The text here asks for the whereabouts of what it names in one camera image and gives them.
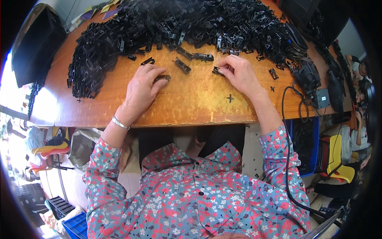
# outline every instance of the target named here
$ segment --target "wrist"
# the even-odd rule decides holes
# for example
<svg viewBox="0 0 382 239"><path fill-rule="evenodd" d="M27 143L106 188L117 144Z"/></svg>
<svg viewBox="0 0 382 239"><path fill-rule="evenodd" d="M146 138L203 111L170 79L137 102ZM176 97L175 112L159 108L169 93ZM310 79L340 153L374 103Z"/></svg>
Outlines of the wrist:
<svg viewBox="0 0 382 239"><path fill-rule="evenodd" d="M264 96L267 96L267 95L268 95L268 92L262 86L259 86L257 91L252 91L247 94L248 98L252 102L257 101L259 98L263 98Z"/></svg>
<svg viewBox="0 0 382 239"><path fill-rule="evenodd" d="M131 115L131 110L126 104L120 105L114 116L124 126L131 126L136 120L136 118Z"/></svg>

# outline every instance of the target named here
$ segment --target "black cross-shaped plastic piece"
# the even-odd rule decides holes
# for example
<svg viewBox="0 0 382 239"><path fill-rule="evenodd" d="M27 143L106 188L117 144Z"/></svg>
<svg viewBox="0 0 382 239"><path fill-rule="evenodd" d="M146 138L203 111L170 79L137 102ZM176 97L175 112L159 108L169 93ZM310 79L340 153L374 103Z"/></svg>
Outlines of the black cross-shaped plastic piece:
<svg viewBox="0 0 382 239"><path fill-rule="evenodd" d="M229 97L226 97L226 98L230 100L230 103L231 103L231 101L233 100L233 98L232 98L231 94L230 94L230 96L229 96Z"/></svg>

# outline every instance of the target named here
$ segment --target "purple paper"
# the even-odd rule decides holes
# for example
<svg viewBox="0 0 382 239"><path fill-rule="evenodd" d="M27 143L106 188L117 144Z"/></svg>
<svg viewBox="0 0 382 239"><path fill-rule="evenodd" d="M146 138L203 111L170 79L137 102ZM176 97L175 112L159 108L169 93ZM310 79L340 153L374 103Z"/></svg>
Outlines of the purple paper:
<svg viewBox="0 0 382 239"><path fill-rule="evenodd" d="M114 14L118 13L119 10L121 10L120 8L116 8L114 10L111 10L111 11L107 11L104 15L104 18L102 18L102 20L106 19L106 18L109 18L111 16L113 16Z"/></svg>
<svg viewBox="0 0 382 239"><path fill-rule="evenodd" d="M82 14L81 19L83 19L83 20L90 19L92 17L92 15L93 15L93 12L94 12L93 9L90 10L90 11L85 12L84 14Z"/></svg>

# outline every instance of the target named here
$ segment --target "floral shirt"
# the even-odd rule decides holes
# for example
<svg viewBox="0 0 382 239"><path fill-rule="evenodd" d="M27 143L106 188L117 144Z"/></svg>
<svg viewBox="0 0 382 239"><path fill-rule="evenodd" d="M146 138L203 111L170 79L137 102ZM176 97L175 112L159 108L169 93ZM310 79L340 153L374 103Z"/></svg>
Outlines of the floral shirt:
<svg viewBox="0 0 382 239"><path fill-rule="evenodd" d="M174 144L142 162L141 189L126 199L117 183L120 148L99 139L83 177L89 238L207 238L242 233L251 238L299 238L310 218L285 192L288 145L281 125L261 136L264 181L242 175L241 156L225 143L206 158L190 159ZM309 206L291 147L289 188Z"/></svg>

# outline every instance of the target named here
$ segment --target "white wall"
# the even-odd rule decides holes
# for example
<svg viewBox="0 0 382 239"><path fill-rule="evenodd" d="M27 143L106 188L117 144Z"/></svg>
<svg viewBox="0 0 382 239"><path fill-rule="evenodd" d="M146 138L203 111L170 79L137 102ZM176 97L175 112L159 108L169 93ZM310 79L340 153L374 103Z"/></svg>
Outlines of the white wall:
<svg viewBox="0 0 382 239"><path fill-rule="evenodd" d="M98 5L109 0L38 0L36 4L46 3L51 6L60 17L62 25L70 23L89 6Z"/></svg>
<svg viewBox="0 0 382 239"><path fill-rule="evenodd" d="M344 56L345 54L353 55L360 60L366 56L366 50L362 44L362 40L350 18L337 37L337 40Z"/></svg>

